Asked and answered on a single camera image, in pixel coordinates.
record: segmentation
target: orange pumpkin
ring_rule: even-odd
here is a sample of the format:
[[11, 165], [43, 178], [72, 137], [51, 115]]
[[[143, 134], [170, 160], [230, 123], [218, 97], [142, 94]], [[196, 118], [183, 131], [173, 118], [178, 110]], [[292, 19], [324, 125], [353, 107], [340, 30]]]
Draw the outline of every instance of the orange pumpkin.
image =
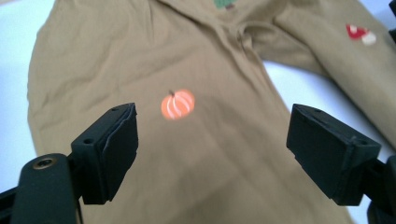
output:
[[166, 119], [181, 119], [194, 109], [195, 99], [190, 91], [170, 91], [161, 104], [161, 111]]

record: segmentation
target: white background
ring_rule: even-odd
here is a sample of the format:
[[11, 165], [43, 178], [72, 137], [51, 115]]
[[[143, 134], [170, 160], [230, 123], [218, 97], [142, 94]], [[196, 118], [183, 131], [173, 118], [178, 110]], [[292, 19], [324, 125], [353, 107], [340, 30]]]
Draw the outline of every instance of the white background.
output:
[[[388, 28], [396, 28], [389, 1], [361, 1]], [[35, 35], [53, 3], [54, 0], [20, 0], [0, 5], [0, 192], [16, 187], [22, 166], [35, 157], [27, 124], [27, 74]], [[276, 63], [264, 64], [288, 109], [292, 104], [320, 108], [381, 143], [381, 161], [393, 153], [384, 138], [329, 79]], [[356, 223], [367, 223], [368, 203], [364, 198], [361, 206], [348, 208]]]

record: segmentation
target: pumpkin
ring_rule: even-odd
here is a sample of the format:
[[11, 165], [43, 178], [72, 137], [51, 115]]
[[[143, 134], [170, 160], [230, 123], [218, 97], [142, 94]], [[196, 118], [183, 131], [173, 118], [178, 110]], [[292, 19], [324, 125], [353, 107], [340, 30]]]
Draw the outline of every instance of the pumpkin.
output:
[[188, 90], [169, 91], [161, 104], [161, 111], [166, 119], [181, 119], [194, 109], [195, 99]]

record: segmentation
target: embroidered patch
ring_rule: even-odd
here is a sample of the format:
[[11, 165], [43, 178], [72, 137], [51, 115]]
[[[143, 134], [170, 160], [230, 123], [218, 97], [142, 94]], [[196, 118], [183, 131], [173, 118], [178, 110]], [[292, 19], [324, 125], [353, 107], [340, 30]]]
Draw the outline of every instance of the embroidered patch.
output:
[[190, 91], [170, 91], [161, 104], [161, 111], [166, 119], [182, 119], [188, 116], [195, 106], [194, 95]]
[[366, 46], [373, 45], [376, 42], [375, 34], [369, 29], [347, 24], [346, 30], [351, 39], [361, 40], [361, 42]]
[[226, 9], [231, 9], [233, 8], [233, 3], [236, 0], [214, 0], [215, 1], [215, 5], [216, 8], [220, 9], [220, 8], [226, 8]]

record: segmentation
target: black plastic mount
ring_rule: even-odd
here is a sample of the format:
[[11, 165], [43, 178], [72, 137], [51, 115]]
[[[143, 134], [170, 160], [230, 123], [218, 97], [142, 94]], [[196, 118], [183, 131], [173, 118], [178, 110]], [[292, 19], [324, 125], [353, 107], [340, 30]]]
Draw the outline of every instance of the black plastic mount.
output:
[[72, 143], [68, 157], [26, 163], [18, 186], [0, 194], [0, 224], [80, 224], [79, 197], [85, 204], [111, 201], [136, 157], [135, 116], [134, 104], [116, 106]]
[[287, 147], [338, 205], [359, 205], [366, 194], [370, 223], [396, 223], [396, 156], [379, 161], [377, 142], [324, 111], [293, 105]]
[[[392, 0], [389, 3], [389, 7], [392, 10], [393, 14], [396, 16], [396, 1]], [[396, 29], [389, 30], [389, 34], [392, 37], [393, 41], [396, 43]]]
[[73, 141], [69, 158], [85, 204], [104, 204], [116, 195], [136, 157], [135, 116], [133, 104], [114, 107]]

